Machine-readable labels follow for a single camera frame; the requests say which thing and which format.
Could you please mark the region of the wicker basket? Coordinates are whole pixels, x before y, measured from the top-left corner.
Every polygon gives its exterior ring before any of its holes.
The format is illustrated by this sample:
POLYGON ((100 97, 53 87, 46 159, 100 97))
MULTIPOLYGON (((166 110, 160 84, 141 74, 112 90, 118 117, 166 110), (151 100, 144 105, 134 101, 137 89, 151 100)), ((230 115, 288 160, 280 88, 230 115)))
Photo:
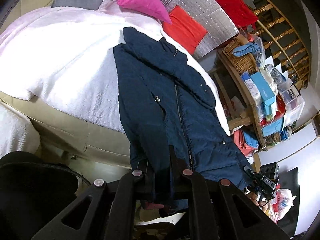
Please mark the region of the wicker basket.
POLYGON ((223 49, 222 53, 229 59, 234 69, 238 72, 239 75, 242 75, 244 72, 249 74, 254 74, 258 71, 258 67, 255 61, 255 58, 251 52, 244 52, 236 55, 234 53, 235 49, 238 49, 240 46, 243 46, 243 41, 234 37, 223 49))

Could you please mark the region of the clear plastic container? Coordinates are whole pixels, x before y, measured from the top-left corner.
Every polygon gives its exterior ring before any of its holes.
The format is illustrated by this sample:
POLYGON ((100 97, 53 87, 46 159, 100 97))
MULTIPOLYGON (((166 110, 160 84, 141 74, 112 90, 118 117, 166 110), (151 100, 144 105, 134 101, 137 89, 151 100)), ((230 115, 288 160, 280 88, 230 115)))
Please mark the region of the clear plastic container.
POLYGON ((283 127, 290 126, 299 120, 305 101, 290 78, 278 85, 278 92, 285 103, 283 127))

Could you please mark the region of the wooden side table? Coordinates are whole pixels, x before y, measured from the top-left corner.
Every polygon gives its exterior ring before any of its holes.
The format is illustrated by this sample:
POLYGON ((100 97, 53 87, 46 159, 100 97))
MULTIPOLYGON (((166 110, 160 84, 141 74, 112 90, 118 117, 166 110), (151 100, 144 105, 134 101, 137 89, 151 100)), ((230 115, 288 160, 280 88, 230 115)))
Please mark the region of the wooden side table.
POLYGON ((220 100, 225 108, 230 132, 240 128, 249 129, 255 134, 258 149, 253 153, 253 168, 259 171, 261 161, 259 151, 266 148, 255 101, 241 76, 234 69, 221 49, 213 51, 214 66, 208 71, 217 84, 220 100))

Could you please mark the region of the navy blue puffer jacket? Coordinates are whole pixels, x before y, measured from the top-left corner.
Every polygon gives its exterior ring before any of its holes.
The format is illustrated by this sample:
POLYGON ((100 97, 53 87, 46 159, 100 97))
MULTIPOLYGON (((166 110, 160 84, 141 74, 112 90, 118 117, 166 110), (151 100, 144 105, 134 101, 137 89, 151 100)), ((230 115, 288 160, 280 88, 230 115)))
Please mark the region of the navy blue puffer jacket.
POLYGON ((123 36, 113 49, 119 113, 131 166, 146 175, 143 200, 185 208, 178 198, 185 169, 211 181, 228 179, 241 190, 250 185, 248 161, 221 126, 215 96, 187 56, 133 27, 123 36))

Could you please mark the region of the silver foil insulation panel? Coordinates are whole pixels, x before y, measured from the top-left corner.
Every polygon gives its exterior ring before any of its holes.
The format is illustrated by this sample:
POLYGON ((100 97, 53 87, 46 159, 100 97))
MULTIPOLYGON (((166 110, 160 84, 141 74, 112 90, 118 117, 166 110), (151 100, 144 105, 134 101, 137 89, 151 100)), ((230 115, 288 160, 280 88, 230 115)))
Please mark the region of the silver foil insulation panel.
POLYGON ((216 0, 160 0, 167 11, 180 6, 194 20, 199 22, 208 33, 195 49, 193 57, 197 60, 210 53, 239 31, 216 0))

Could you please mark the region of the white plastic bag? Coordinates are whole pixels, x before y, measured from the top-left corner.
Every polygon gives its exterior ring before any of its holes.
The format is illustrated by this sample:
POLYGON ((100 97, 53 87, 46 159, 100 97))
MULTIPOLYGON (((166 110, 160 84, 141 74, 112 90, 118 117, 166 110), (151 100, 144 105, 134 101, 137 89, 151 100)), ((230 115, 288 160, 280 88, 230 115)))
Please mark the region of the white plastic bag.
POLYGON ((277 189, 274 198, 268 203, 266 215, 277 224, 293 207, 294 196, 289 189, 277 189))

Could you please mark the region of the blue cloth in basket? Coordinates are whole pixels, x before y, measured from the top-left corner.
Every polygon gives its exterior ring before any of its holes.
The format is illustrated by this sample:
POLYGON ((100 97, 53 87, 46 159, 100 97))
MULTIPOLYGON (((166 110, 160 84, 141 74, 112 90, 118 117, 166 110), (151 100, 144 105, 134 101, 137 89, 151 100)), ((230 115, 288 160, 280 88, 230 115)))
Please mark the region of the blue cloth in basket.
POLYGON ((234 48, 232 51, 232 54, 236 57, 241 57, 249 53, 255 55, 260 52, 261 52, 261 49, 256 43, 248 42, 247 44, 234 48))

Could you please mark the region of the wooden stair railing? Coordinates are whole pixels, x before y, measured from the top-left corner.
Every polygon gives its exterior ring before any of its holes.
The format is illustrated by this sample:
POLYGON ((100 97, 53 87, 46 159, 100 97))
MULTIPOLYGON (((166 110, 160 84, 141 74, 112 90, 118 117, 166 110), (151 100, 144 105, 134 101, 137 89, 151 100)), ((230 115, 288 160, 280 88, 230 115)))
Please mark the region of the wooden stair railing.
POLYGON ((263 39, 275 63, 298 88, 307 88, 311 73, 311 41, 302 5, 296 0, 242 0, 258 17, 253 32, 263 39))

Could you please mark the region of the red cloth on railing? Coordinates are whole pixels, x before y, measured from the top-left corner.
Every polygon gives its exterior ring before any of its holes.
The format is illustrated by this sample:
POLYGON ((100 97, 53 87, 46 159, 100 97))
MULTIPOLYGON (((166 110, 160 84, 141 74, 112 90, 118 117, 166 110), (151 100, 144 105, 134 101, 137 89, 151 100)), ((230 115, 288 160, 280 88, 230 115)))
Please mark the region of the red cloth on railing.
POLYGON ((242 0, 216 0, 226 12, 235 26, 247 29, 249 25, 256 28, 257 16, 248 8, 242 0))

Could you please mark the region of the light blue box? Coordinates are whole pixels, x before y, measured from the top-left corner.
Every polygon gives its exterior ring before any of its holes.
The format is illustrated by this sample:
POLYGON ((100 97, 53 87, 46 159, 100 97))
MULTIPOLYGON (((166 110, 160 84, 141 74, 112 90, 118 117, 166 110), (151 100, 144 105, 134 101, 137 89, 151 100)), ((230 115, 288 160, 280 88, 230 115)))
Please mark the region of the light blue box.
POLYGON ((276 95, 260 72, 256 72, 250 77, 260 92, 265 112, 265 119, 267 122, 271 122, 277 112, 276 95))

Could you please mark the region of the red pillow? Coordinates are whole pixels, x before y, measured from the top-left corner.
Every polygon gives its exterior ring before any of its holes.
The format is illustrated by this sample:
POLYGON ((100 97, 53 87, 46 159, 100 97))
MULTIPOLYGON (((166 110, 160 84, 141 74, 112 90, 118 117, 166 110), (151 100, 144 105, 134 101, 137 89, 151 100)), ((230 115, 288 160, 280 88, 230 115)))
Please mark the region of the red pillow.
POLYGON ((193 55, 208 31, 178 5, 169 17, 171 24, 163 22, 164 32, 193 55))

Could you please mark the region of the white patterned box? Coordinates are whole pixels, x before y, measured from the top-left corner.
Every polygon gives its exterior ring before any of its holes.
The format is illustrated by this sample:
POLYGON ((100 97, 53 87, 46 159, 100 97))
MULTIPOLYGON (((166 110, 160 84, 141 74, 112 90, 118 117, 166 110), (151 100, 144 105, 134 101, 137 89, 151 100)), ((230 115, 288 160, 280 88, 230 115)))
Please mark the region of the white patterned box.
POLYGON ((242 73, 241 78, 242 78, 245 86, 249 90, 249 92, 255 102, 255 105, 257 107, 260 106, 262 103, 261 94, 260 94, 259 89, 257 88, 256 84, 251 79, 249 72, 245 71, 244 73, 242 73))

